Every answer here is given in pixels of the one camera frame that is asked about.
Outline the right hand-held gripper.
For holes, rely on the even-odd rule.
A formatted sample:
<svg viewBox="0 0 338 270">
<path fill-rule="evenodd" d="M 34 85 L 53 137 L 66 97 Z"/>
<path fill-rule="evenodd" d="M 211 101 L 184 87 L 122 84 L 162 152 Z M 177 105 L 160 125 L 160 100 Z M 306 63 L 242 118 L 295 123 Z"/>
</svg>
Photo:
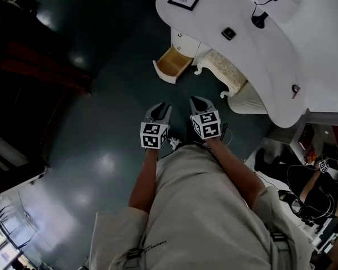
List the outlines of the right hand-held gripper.
<svg viewBox="0 0 338 270">
<path fill-rule="evenodd" d="M 191 96 L 189 103 L 192 113 L 190 119 L 196 134 L 202 140 L 221 136 L 221 120 L 219 112 L 214 111 L 213 103 L 199 96 Z"/>
</svg>

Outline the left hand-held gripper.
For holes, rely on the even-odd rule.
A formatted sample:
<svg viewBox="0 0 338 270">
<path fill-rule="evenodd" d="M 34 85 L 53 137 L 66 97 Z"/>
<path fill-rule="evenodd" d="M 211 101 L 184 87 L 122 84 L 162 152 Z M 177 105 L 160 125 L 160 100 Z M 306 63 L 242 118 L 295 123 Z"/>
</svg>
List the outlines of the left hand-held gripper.
<svg viewBox="0 0 338 270">
<path fill-rule="evenodd" d="M 145 149 L 160 150 L 168 138 L 172 106 L 164 102 L 152 106 L 140 126 L 140 142 Z M 162 112 L 162 123 L 157 123 Z"/>
</svg>

